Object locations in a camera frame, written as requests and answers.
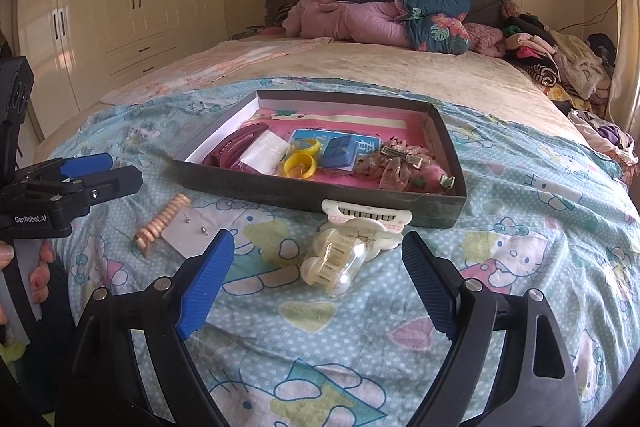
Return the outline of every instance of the white paper card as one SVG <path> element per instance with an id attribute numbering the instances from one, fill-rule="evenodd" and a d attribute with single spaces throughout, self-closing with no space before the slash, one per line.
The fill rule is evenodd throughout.
<path id="1" fill-rule="evenodd" d="M 240 163 L 260 174 L 273 174 L 280 160 L 289 150 L 289 142 L 271 131 L 260 134 L 240 156 Z"/>
<path id="2" fill-rule="evenodd" d="M 196 208 L 185 206 L 162 230 L 162 237 L 188 259 L 203 253 L 219 229 Z"/>

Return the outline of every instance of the black box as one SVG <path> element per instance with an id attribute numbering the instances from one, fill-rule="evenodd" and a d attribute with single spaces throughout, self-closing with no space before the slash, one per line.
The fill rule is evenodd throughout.
<path id="1" fill-rule="evenodd" d="M 314 107 L 347 109 L 380 107 L 385 111 L 424 115 L 424 131 L 437 162 L 456 182 L 445 194 L 392 192 L 346 187 L 324 182 L 251 174 L 203 165 L 204 157 L 258 109 L 313 110 Z M 446 229 L 455 225 L 466 201 L 466 185 L 458 155 L 437 109 L 428 102 L 344 92 L 259 90 L 236 103 L 223 116 L 191 140 L 175 157 L 178 182 L 186 188 L 225 198 L 238 198 L 285 208 L 322 213 L 322 200 L 343 201 L 394 210 L 409 210 L 416 227 Z"/>

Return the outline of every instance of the bedspread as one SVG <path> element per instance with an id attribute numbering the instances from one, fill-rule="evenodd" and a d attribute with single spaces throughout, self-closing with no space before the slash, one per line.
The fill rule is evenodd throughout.
<path id="1" fill-rule="evenodd" d="M 401 260 L 381 253 L 340 298 L 299 277 L 318 214 L 184 191 L 171 158 L 256 89 L 356 91 L 434 103 L 460 158 L 468 201 L 455 227 L 418 229 L 464 277 L 549 299 L 574 361 L 582 418 L 594 416 L 640 345 L 639 216 L 615 162 L 577 143 L 406 91 L 337 79 L 264 78 L 122 105 L 93 115 L 56 155 L 108 152 L 140 168 L 129 198 L 92 209 L 54 242 L 69 273 L 76 319 L 92 290 L 145 288 L 182 258 L 163 240 L 144 259 L 132 245 L 177 192 L 234 234 L 236 259 L 206 325 L 188 341 L 202 378 L 232 427 L 404 426 L 450 343 L 433 330 Z M 469 415 L 481 412 L 501 341 L 488 352 Z M 168 416 L 142 335 L 136 354 L 154 410 Z"/>
<path id="2" fill-rule="evenodd" d="M 101 103 L 144 103 L 180 90 L 198 89 L 233 73 L 243 66 L 312 50 L 329 44 L 331 38 L 273 39 L 271 41 L 224 41 L 216 46 L 177 60 L 164 68 L 107 93 Z"/>
<path id="3" fill-rule="evenodd" d="M 246 40 L 273 42 L 280 39 L 258 36 Z M 185 67 L 185 62 L 190 61 L 191 57 L 187 57 L 172 64 L 173 70 Z M 204 64 L 206 70 L 209 70 L 209 66 L 210 64 Z M 504 60 L 475 53 L 457 56 L 415 53 L 391 46 L 334 41 L 302 53 L 245 65 L 218 80 L 215 80 L 216 76 L 208 78 L 208 82 L 221 86 L 239 80 L 271 76 L 345 78 L 410 90 L 490 112 L 503 120 L 523 123 L 547 134 L 587 144 L 574 125 L 540 93 L 527 75 Z M 142 88 L 142 93 L 146 93 L 154 92 L 155 83 L 154 80 L 142 82 L 141 79 L 141 83 L 136 85 Z M 130 98 L 119 103 L 134 103 L 137 95 L 137 92 L 131 93 Z M 104 104 L 95 104 L 67 121 L 38 147 L 35 161 L 47 158 L 78 130 L 87 117 L 105 108 Z"/>

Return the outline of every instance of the hand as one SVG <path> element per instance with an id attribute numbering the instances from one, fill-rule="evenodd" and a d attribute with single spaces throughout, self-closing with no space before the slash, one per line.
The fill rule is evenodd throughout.
<path id="1" fill-rule="evenodd" d="M 13 260 L 14 255 L 14 247 L 0 242 L 0 270 L 5 268 Z M 53 263 L 54 259 L 55 254 L 51 248 L 51 242 L 48 239 L 44 240 L 40 247 L 40 263 L 29 274 L 31 293 L 33 294 L 33 301 L 35 303 L 44 302 L 47 297 L 49 297 L 47 284 L 49 284 L 51 274 L 47 263 Z M 0 325 L 6 324 L 6 322 L 6 315 L 4 315 L 2 306 L 0 306 Z"/>

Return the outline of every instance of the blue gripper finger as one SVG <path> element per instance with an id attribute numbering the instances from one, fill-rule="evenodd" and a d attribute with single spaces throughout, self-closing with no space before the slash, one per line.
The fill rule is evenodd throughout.
<path id="1" fill-rule="evenodd" d="M 107 153 L 92 154 L 91 156 L 69 158 L 60 168 L 60 174 L 73 179 L 105 172 L 111 167 L 113 167 L 113 159 Z"/>
<path id="2" fill-rule="evenodd" d="M 221 229 L 204 251 L 206 258 L 180 300 L 175 329 L 183 339 L 198 331 L 207 320 L 216 295 L 234 261 L 234 236 Z"/>
<path id="3" fill-rule="evenodd" d="M 456 300 L 458 290 L 449 282 L 438 261 L 417 232 L 411 231 L 402 240 L 402 261 L 415 289 L 426 308 L 433 327 L 445 333 L 450 341 L 458 336 Z"/>

